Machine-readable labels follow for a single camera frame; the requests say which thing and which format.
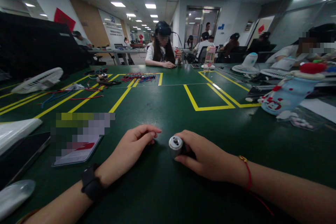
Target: white paper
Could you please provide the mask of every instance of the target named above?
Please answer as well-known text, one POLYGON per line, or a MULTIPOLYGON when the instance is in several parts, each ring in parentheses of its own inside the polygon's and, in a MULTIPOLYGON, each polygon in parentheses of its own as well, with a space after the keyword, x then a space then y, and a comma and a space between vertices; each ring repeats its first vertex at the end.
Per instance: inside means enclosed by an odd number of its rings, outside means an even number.
POLYGON ((319 99, 305 99, 301 102, 300 106, 309 109, 336 124, 336 107, 320 101, 319 99))

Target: doorway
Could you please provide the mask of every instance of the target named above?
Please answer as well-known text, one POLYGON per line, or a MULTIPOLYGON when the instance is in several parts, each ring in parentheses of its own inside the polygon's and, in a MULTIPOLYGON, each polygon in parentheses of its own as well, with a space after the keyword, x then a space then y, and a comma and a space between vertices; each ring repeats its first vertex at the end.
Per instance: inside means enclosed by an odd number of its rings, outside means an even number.
POLYGON ((260 18, 258 21, 257 21, 257 24, 254 28, 254 31, 253 31, 253 34, 250 38, 250 41, 249 41, 249 45, 248 45, 248 48, 251 46, 252 44, 252 41, 254 39, 258 39, 259 36, 264 33, 264 32, 267 32, 268 31, 268 28, 270 27, 272 21, 274 19, 274 16, 268 16, 268 17, 263 17, 263 18, 260 18))
POLYGON ((216 7, 187 6, 184 42, 192 35, 194 37, 193 44, 199 43, 201 34, 206 31, 207 23, 210 23, 209 33, 215 36, 220 11, 220 8, 216 7))

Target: small fan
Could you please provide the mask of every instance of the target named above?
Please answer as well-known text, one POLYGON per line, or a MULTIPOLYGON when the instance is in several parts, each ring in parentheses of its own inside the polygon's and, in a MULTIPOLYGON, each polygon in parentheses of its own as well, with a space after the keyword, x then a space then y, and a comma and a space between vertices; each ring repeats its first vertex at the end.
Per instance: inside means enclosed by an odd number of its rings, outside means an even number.
POLYGON ((58 83, 62 75, 62 68, 50 69, 13 88, 11 93, 27 94, 39 90, 45 90, 58 83))
POLYGON ((294 63, 294 58, 286 57, 279 62, 274 63, 271 68, 261 70, 260 73, 274 78, 283 79, 289 73, 289 70, 292 68, 294 63))
POLYGON ((241 65, 236 65, 232 67, 232 70, 243 74, 251 74, 251 75, 258 74, 259 70, 254 67, 254 64, 257 62, 257 59, 258 54, 252 52, 246 56, 244 62, 241 65))

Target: workshop room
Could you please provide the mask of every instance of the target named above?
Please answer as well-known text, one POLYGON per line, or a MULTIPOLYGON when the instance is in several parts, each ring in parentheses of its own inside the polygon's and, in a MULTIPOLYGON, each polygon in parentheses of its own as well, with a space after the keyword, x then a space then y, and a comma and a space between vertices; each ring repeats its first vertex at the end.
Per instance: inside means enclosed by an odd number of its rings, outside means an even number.
POLYGON ((336 0, 0 0, 0 223, 335 224, 335 40, 336 0))

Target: green workbench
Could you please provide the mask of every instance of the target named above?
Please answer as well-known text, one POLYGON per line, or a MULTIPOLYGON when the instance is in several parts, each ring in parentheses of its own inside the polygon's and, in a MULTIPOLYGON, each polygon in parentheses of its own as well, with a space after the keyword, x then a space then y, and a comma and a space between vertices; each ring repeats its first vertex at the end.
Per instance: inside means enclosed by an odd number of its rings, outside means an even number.
MULTIPOLYGON (((229 71, 229 65, 225 66, 224 70, 229 71)), ((53 89, 82 79, 85 71, 72 74, 53 89)), ((68 96, 65 96, 46 103, 43 110, 38 104, 49 95, 6 96, 11 88, 1 88, 14 83, 0 86, 0 107, 6 107, 0 110, 0 122, 38 117, 43 125, 34 133, 50 131, 52 120, 60 112, 116 114, 110 133, 104 136, 87 163, 53 168, 51 160, 57 150, 53 145, 48 147, 21 178, 36 182, 34 193, 4 223, 14 223, 48 204, 77 182, 85 167, 102 163, 124 133, 140 124, 162 129, 156 144, 145 148, 135 166, 112 185, 111 192, 95 203, 79 223, 273 223, 265 207, 242 188, 208 181, 170 158, 168 140, 184 129, 206 137, 231 154, 336 188, 336 144, 332 127, 311 132, 277 122, 275 116, 245 101, 251 86, 237 83, 236 79, 243 78, 220 69, 203 74, 201 69, 193 69, 188 64, 174 69, 144 65, 108 67, 110 79, 119 74, 115 80, 122 74, 138 71, 157 73, 157 79, 116 85, 104 89, 100 93, 104 97, 85 103, 66 100, 68 96)), ((88 80, 84 78, 78 83, 86 86, 88 80)), ((74 98, 92 93, 82 91, 74 98)), ((277 207, 268 205, 276 219, 295 222, 277 207)))

